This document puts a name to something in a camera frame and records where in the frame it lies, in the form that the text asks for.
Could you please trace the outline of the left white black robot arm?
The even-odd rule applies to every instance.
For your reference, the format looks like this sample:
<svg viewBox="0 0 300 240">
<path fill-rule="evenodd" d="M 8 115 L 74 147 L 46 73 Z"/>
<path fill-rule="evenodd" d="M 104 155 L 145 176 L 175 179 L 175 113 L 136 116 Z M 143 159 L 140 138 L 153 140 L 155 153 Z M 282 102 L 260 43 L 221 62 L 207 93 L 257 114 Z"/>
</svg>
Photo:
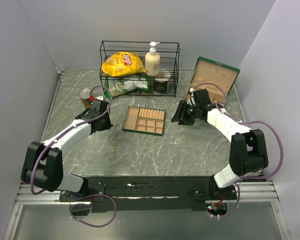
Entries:
<svg viewBox="0 0 300 240">
<path fill-rule="evenodd" d="M 42 191 L 68 191 L 77 201 L 84 201 L 89 195 L 88 180 L 65 173 L 63 160 L 80 141 L 113 126 L 109 111 L 110 103 L 102 96 L 97 97 L 90 108 L 76 116 L 56 136 L 44 142 L 32 142 L 26 151 L 21 181 L 41 188 Z"/>
</svg>

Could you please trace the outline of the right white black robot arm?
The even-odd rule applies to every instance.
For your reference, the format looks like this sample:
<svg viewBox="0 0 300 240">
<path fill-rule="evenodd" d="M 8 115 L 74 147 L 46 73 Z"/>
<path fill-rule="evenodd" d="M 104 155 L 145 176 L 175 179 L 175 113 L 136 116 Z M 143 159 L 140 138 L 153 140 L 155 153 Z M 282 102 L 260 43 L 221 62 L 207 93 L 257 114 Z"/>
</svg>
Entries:
<svg viewBox="0 0 300 240">
<path fill-rule="evenodd" d="M 192 126 L 196 119 L 203 120 L 230 142 L 227 166 L 209 178 L 208 193 L 218 200 L 236 181 L 269 165 L 265 135 L 232 119 L 221 104 L 211 102 L 207 89 L 191 88 L 189 92 L 188 100 L 179 101 L 171 122 Z"/>
</svg>

